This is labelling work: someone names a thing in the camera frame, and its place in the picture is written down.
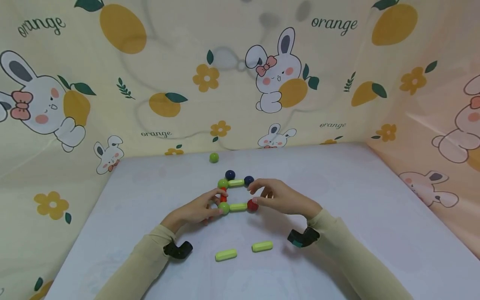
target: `white rabbit illustration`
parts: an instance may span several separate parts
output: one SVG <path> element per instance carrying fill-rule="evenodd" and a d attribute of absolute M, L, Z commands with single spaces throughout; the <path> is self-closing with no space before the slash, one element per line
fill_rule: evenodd
<path fill-rule="evenodd" d="M 112 135 L 108 138 L 107 143 L 108 147 L 106 149 L 99 142 L 96 142 L 93 147 L 96 156 L 100 158 L 100 164 L 96 168 L 96 172 L 100 175 L 107 173 L 107 171 L 111 172 L 124 155 L 123 151 L 118 147 L 119 144 L 123 143 L 121 138 Z"/>
<path fill-rule="evenodd" d="M 467 95 L 480 94 L 480 75 L 465 85 Z M 468 160 L 468 150 L 480 147 L 480 96 L 470 100 L 455 117 L 457 129 L 447 135 L 439 135 L 432 140 L 440 154 L 454 163 L 463 163 Z"/>
<path fill-rule="evenodd" d="M 266 113 L 278 112 L 282 109 L 279 102 L 282 94 L 280 87 L 286 81 L 299 78 L 301 62 L 291 54 L 295 30 L 292 27 L 285 29 L 278 39 L 278 55 L 267 57 L 265 49 L 260 45 L 252 46 L 245 56 L 245 65 L 257 71 L 257 88 L 262 92 L 260 102 L 256 108 Z"/>
<path fill-rule="evenodd" d="M 3 71 L 23 87 L 11 95 L 0 92 L 0 122 L 7 118 L 21 120 L 39 134 L 53 133 L 63 150 L 71 152 L 85 137 L 85 128 L 63 112 L 65 90 L 53 77 L 37 76 L 27 62 L 13 51 L 0 54 Z"/>
<path fill-rule="evenodd" d="M 272 124 L 268 134 L 258 140 L 258 145 L 263 148 L 281 148 L 287 144 L 287 139 L 297 133 L 296 129 L 289 129 L 284 134 L 279 134 L 280 124 Z"/>
<path fill-rule="evenodd" d="M 458 203 L 458 196 L 454 193 L 435 191 L 434 184 L 448 180 L 445 174 L 436 171 L 430 171 L 427 175 L 405 172 L 398 176 L 427 206 L 437 202 L 445 207 L 452 207 Z"/>

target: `hand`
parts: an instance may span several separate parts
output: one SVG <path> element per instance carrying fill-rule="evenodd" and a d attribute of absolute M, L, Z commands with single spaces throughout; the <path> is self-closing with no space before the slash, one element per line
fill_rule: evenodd
<path fill-rule="evenodd" d="M 165 219 L 163 219 L 161 224 L 170 229 L 173 233 L 177 233 L 180 227 L 186 223 L 199 223 L 204 220 L 204 223 L 206 224 L 208 219 L 222 214 L 221 209 L 210 208 L 211 201 L 217 206 L 220 204 L 220 199 L 216 196 L 217 194 L 228 197 L 226 191 L 213 189 L 172 211 L 165 217 Z"/>
<path fill-rule="evenodd" d="M 260 206 L 273 208 L 287 215 L 302 215 L 307 220 L 313 219 L 322 207 L 314 200 L 300 194 L 278 179 L 257 179 L 248 186 L 250 194 L 264 188 L 260 197 L 253 197 L 252 202 Z"/>

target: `sleeve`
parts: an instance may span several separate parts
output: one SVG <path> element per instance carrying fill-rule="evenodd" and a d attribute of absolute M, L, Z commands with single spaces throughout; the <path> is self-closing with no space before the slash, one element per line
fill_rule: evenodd
<path fill-rule="evenodd" d="M 139 300 L 168 261 L 163 247 L 175 241 L 175 234 L 157 225 L 134 247 L 127 260 L 110 277 L 95 300 Z"/>
<path fill-rule="evenodd" d="M 341 218 L 323 209 L 308 221 L 319 232 L 317 246 L 340 267 L 361 299 L 413 299 L 390 270 L 360 243 Z"/>

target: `printed fabric backdrop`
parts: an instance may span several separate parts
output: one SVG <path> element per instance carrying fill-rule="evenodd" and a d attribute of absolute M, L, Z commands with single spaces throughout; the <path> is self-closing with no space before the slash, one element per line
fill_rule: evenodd
<path fill-rule="evenodd" d="M 3 1 L 0 300 L 43 299 L 132 156 L 366 142 L 479 256 L 479 13 L 475 0 Z"/>

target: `magnetic ball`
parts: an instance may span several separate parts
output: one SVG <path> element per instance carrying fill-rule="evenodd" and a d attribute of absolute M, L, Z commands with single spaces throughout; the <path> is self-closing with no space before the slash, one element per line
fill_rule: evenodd
<path fill-rule="evenodd" d="M 248 187 L 250 183 L 254 182 L 255 179 L 253 179 L 252 176 L 247 176 L 243 179 L 243 182 L 245 183 L 245 186 Z"/>
<path fill-rule="evenodd" d="M 221 202 L 218 205 L 218 208 L 220 208 L 223 211 L 223 214 L 226 215 L 230 211 L 230 205 L 228 205 L 227 202 Z"/>
<path fill-rule="evenodd" d="M 247 202 L 247 209 L 250 211 L 250 212 L 256 212 L 257 209 L 258 209 L 258 204 L 257 203 L 253 203 L 253 201 L 250 199 L 248 202 Z"/>
<path fill-rule="evenodd" d="M 216 163 L 217 161 L 218 161 L 218 153 L 215 153 L 215 152 L 211 153 L 210 154 L 210 162 L 211 163 Z"/>
<path fill-rule="evenodd" d="M 235 172 L 232 171 L 232 170 L 228 170 L 227 172 L 225 172 L 225 178 L 227 180 L 234 180 L 235 179 Z"/>
<path fill-rule="evenodd" d="M 222 178 L 218 181 L 218 188 L 221 189 L 221 188 L 228 188 L 228 180 L 226 180 L 225 178 Z"/>

